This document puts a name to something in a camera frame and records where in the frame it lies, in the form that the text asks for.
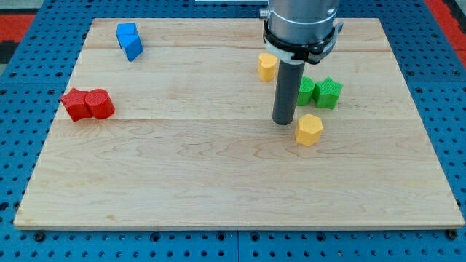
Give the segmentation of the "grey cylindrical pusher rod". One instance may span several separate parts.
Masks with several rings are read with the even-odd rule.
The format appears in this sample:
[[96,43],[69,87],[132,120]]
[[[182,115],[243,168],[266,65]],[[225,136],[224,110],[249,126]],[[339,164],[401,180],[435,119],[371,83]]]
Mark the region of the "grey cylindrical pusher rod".
[[292,65],[280,61],[277,73],[272,119],[276,124],[293,121],[305,64]]

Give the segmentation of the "black and white clamp ring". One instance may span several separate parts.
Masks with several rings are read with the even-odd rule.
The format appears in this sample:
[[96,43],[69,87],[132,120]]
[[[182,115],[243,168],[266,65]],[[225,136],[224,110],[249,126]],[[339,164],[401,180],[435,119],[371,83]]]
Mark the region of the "black and white clamp ring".
[[343,22],[338,22],[332,27],[330,33],[317,43],[292,44],[274,36],[269,30],[268,20],[265,20],[263,40],[266,49],[285,63],[291,65],[301,63],[317,65],[333,51],[343,25]]

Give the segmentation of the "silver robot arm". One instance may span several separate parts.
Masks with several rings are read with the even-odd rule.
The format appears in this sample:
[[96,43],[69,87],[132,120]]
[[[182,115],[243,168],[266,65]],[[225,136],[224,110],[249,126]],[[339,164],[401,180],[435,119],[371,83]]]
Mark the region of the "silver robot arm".
[[272,119],[293,121],[306,64],[316,65],[336,45],[343,23],[335,23],[339,0],[269,0],[259,12],[266,49],[279,60]]

